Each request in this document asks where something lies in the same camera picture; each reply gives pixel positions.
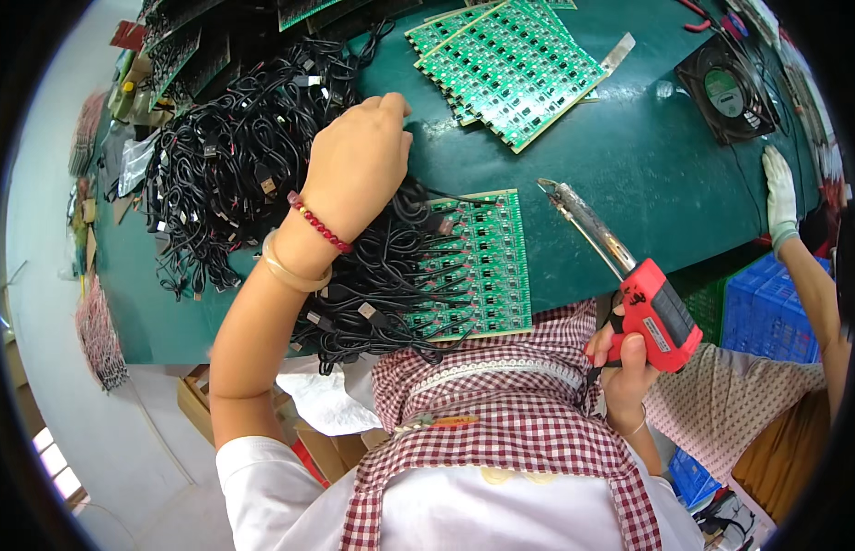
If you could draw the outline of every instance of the black fan frame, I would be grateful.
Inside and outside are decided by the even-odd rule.
[[[707,62],[708,56],[714,59]],[[740,116],[722,115],[706,97],[703,79],[713,69],[728,72],[737,81],[744,99]],[[776,130],[779,115],[768,97],[764,82],[752,62],[727,37],[714,34],[676,65],[675,74],[697,104],[720,145],[729,146]],[[746,113],[755,117],[757,126],[749,122]]]

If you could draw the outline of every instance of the red soldering iron handle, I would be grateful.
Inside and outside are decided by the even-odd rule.
[[[607,365],[619,365],[620,345],[633,332],[642,333],[648,363],[660,371],[675,372],[691,359],[703,331],[654,260],[639,263],[620,283],[623,324],[615,327]]]

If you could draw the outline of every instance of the person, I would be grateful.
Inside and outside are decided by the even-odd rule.
[[[301,201],[340,240],[402,182],[410,110],[400,94],[369,98],[316,136]],[[270,253],[295,282],[321,280],[339,253],[295,211],[276,231]],[[656,370],[640,335],[603,383],[607,421],[598,413],[582,352],[594,301],[536,315],[528,336],[467,341],[439,366],[383,356],[373,384],[391,437],[324,491],[282,444],[270,405],[307,295],[297,287],[258,262],[213,347],[216,464],[239,551],[703,548],[659,477],[641,405]]]
[[[814,330],[821,363],[798,364],[698,347],[679,373],[646,394],[648,421],[713,478],[740,485],[776,523],[793,507],[825,449],[844,396],[851,344],[835,282],[797,230],[792,171],[774,146],[762,155],[768,226]]]

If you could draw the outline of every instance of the red checkered apron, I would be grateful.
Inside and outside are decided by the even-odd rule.
[[[373,370],[376,410],[389,431],[411,420],[470,415],[457,427],[394,432],[357,468],[340,549],[378,549],[388,480],[422,467],[489,467],[605,479],[627,549],[660,549],[660,530],[636,462],[620,435],[590,416],[598,385],[581,352],[595,303],[535,315],[531,335],[467,341],[438,366],[408,352]]]

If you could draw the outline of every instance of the white t-shirt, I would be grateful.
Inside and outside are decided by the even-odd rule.
[[[664,551],[703,549],[697,524],[669,484],[648,476],[633,457]],[[324,490],[289,447],[264,436],[225,444],[216,466],[238,551],[338,549],[355,470]],[[382,549],[623,549],[604,479],[559,475],[533,481],[517,472],[493,484],[491,474],[478,467],[435,467],[393,477],[382,501]]]

